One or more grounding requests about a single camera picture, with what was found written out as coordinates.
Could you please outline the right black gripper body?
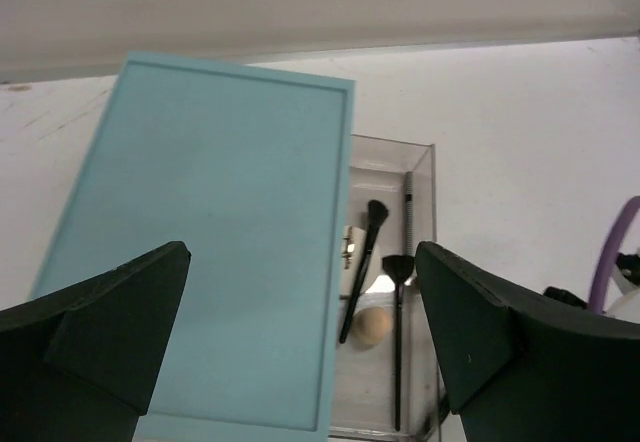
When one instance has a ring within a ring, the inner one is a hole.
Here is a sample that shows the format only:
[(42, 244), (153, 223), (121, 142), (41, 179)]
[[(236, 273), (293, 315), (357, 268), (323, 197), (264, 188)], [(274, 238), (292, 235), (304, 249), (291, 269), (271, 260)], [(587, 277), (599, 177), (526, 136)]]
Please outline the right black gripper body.
[(588, 303), (571, 293), (570, 291), (558, 287), (549, 286), (547, 287), (543, 295), (547, 298), (556, 300), (563, 304), (576, 307), (576, 308), (587, 308)]

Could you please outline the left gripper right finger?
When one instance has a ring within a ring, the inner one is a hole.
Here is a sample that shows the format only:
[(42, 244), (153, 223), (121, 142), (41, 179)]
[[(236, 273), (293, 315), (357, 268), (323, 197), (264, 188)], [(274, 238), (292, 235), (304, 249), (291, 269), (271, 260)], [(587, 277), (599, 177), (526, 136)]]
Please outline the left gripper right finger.
[(450, 408), (470, 441), (635, 441), (639, 328), (423, 242), (415, 265)]

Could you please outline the teal makeup organizer box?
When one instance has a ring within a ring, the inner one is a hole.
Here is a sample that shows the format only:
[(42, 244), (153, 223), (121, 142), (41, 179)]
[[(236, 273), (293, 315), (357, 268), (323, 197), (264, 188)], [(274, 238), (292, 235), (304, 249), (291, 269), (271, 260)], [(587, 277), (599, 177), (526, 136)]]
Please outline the teal makeup organizer box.
[(127, 56), (33, 293), (186, 245), (186, 287), (138, 439), (327, 439), (354, 88)]

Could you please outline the clear acrylic drawer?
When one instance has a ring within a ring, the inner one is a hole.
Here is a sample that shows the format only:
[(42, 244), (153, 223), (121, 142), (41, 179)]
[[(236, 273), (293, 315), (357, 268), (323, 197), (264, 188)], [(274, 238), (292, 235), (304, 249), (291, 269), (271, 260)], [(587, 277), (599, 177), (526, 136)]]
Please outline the clear acrylic drawer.
[(436, 441), (444, 389), (420, 289), (415, 278), (403, 298), (401, 429), (394, 429), (394, 284), (382, 267), (386, 256), (412, 255), (435, 236), (433, 150), (429, 146), (364, 136), (352, 139), (350, 187), (344, 228), (340, 305), (346, 307), (367, 229), (367, 205), (381, 201), (382, 225), (356, 314), (383, 307), (392, 328), (378, 345), (352, 335), (337, 347), (330, 437), (337, 441)]

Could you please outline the black fan brush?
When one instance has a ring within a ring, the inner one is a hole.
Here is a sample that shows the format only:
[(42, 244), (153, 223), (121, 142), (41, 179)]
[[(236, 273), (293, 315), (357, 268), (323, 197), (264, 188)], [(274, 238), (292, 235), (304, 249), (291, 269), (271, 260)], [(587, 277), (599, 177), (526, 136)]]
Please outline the black fan brush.
[(414, 270), (414, 257), (411, 255), (390, 255), (382, 260), (386, 275), (394, 284), (394, 429), (401, 429), (402, 405), (402, 356), (403, 356), (403, 298), (406, 283)]

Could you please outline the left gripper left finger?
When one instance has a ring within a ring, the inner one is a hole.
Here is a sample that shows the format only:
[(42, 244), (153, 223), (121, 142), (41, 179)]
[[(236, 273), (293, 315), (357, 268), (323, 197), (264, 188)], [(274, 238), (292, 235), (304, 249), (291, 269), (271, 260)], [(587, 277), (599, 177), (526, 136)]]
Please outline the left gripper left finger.
[(191, 262), (172, 241), (1, 313), (4, 441), (130, 441)]

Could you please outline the peach makeup sponge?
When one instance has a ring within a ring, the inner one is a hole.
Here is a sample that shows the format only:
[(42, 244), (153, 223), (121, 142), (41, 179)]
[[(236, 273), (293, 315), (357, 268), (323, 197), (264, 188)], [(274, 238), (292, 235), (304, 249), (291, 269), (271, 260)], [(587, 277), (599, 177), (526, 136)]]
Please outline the peach makeup sponge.
[(354, 317), (352, 335), (359, 344), (373, 347), (380, 344), (391, 332), (392, 319), (383, 307), (369, 307)]

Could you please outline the thin black makeup brush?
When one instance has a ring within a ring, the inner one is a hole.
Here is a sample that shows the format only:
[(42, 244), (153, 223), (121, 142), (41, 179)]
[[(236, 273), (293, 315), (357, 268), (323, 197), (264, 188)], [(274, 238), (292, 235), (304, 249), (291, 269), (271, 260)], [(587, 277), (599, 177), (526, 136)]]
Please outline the thin black makeup brush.
[(354, 318), (356, 305), (361, 293), (362, 286), (367, 275), (371, 262), (375, 243), (381, 226), (389, 215), (387, 207), (379, 200), (370, 200), (368, 202), (368, 227), (364, 240), (361, 257), (352, 286), (351, 295), (346, 307), (343, 324), (339, 335), (339, 343), (344, 344), (347, 340), (351, 324)]

